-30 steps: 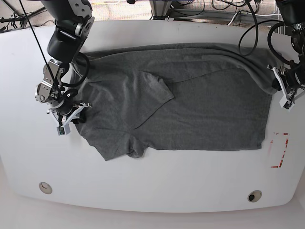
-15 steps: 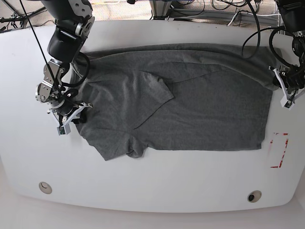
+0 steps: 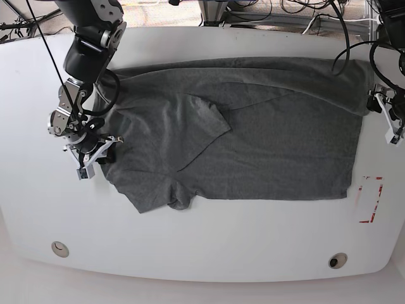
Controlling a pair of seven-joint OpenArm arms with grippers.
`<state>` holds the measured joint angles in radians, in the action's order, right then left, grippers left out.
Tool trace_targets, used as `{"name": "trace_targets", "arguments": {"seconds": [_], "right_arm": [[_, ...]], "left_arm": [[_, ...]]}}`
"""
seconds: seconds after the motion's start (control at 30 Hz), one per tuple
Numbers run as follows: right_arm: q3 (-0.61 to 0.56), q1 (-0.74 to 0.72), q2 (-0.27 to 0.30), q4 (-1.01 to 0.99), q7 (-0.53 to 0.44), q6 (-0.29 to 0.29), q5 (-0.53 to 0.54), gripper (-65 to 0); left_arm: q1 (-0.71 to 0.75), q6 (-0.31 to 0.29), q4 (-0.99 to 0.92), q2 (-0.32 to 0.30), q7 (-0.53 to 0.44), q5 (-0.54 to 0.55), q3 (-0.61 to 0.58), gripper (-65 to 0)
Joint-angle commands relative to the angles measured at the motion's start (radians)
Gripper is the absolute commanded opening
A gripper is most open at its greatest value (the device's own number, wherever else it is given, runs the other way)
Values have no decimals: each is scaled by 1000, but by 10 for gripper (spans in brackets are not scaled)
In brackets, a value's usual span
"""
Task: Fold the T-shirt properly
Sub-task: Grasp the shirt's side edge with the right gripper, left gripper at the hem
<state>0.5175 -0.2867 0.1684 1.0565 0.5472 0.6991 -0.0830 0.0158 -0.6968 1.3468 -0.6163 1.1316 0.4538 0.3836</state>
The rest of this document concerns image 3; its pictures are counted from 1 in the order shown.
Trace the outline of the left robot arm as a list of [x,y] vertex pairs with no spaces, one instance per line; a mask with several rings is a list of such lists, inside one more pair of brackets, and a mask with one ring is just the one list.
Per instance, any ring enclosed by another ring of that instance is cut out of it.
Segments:
[[382,25],[387,33],[389,43],[377,40],[370,48],[370,64],[377,77],[395,92],[392,99],[391,114],[394,120],[399,120],[399,129],[404,129],[404,88],[394,84],[384,76],[375,64],[375,51],[377,47],[384,46],[397,51],[399,56],[399,69],[404,75],[404,1],[375,1]]

